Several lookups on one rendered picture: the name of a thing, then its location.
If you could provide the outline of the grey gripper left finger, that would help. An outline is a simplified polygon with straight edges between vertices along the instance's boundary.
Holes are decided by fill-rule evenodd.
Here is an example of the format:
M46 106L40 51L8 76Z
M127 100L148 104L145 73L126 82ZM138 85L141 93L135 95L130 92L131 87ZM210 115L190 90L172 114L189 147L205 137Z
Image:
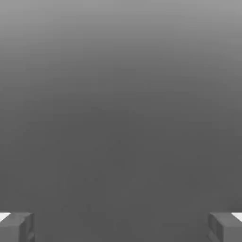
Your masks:
M0 212L0 242L35 242L32 212Z

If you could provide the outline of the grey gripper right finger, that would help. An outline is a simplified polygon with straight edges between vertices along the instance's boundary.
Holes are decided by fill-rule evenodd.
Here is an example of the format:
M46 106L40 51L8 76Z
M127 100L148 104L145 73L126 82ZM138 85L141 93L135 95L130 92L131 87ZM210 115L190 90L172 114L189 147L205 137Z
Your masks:
M210 242L242 242L242 212L211 212L207 224Z

